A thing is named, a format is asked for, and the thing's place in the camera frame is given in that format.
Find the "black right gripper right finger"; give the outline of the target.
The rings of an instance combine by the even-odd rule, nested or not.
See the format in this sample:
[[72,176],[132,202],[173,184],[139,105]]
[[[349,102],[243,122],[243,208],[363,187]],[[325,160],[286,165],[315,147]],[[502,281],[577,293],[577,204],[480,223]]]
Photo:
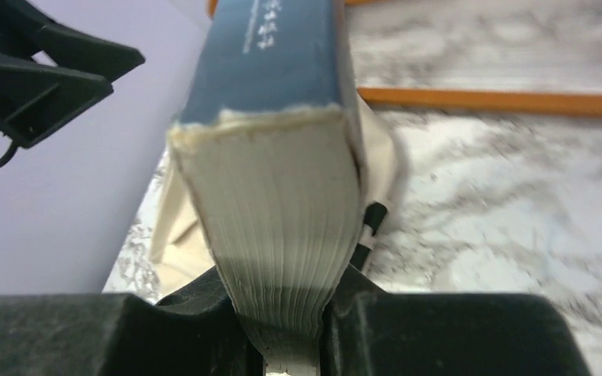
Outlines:
[[323,375],[580,376],[550,301],[519,293],[389,293],[349,266],[325,312]]

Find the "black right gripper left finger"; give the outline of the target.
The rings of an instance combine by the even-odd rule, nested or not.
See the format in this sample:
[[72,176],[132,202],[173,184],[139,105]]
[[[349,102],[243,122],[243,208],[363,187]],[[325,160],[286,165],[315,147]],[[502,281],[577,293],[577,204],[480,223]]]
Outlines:
[[0,296],[0,375],[260,375],[215,269],[157,304],[132,294]]

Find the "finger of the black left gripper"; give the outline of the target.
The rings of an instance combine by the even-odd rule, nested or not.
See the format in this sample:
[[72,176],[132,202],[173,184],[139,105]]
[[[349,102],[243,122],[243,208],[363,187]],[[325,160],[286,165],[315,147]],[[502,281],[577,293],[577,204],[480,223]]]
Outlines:
[[103,76],[0,53],[0,168],[112,92]]
[[31,60],[39,52],[60,67],[110,82],[145,62],[138,49],[67,27],[27,1],[0,1],[0,53]]

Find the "beige canvas backpack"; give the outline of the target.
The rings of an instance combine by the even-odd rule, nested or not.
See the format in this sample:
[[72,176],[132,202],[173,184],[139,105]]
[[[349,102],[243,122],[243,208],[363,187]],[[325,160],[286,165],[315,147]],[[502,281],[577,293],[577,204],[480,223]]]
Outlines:
[[[390,199],[400,163],[389,124],[376,115],[363,99],[359,100],[359,113],[368,166],[368,207],[364,231],[350,263],[366,273],[377,233],[390,213]],[[190,194],[186,192],[182,176],[171,157],[167,158],[149,255],[160,280],[163,297],[214,266]]]

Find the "blue-grey book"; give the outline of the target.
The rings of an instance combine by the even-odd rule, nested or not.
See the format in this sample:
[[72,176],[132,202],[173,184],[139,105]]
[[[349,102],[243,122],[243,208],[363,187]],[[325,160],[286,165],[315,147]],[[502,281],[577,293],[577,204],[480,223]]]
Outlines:
[[221,1],[169,142],[252,340],[314,340],[364,214],[344,4]]

